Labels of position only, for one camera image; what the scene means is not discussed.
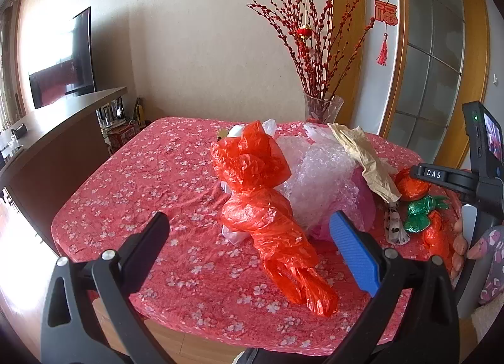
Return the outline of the person's right hand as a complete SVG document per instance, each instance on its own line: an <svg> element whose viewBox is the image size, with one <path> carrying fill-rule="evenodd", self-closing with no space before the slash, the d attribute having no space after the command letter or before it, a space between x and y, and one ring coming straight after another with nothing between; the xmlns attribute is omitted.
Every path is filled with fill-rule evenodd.
<svg viewBox="0 0 504 364"><path fill-rule="evenodd" d="M452 268L449 273L452 281L460 275L467 258L471 260L478 260L488 253L492 228L488 229L479 241L472 247L469 247L468 242L463 235L463 222L461 219L458 219L453 225L453 232L455 234L453 242L453 249L455 253L451 258Z"/></svg>

